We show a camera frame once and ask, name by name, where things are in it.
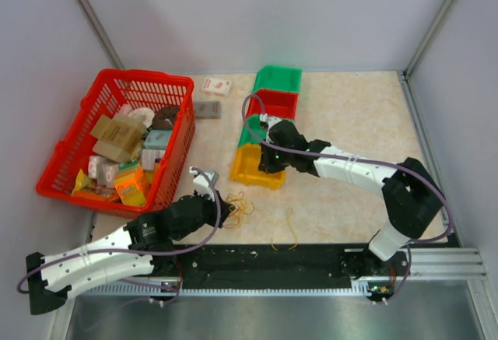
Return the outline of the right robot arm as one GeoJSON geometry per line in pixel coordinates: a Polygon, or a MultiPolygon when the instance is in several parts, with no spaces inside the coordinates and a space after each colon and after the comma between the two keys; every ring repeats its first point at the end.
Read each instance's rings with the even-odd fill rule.
{"type": "Polygon", "coordinates": [[[383,273],[401,247],[425,233],[443,206],[443,195],[417,159],[396,164],[356,156],[330,142],[307,141],[293,122],[266,114],[260,116],[260,125],[266,132],[260,143],[260,171],[276,174],[291,166],[300,173],[345,181],[384,200],[387,221],[361,253],[342,263],[353,278],[383,273]]]}

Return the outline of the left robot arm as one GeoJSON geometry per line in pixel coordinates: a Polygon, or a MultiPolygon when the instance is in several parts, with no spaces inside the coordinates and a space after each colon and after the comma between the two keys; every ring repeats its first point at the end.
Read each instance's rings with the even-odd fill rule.
{"type": "Polygon", "coordinates": [[[221,198],[186,195],[79,248],[55,255],[28,255],[30,313],[57,310],[67,300],[108,282],[135,275],[170,274],[179,254],[173,243],[204,225],[222,227],[233,210],[233,205],[221,198]]]}

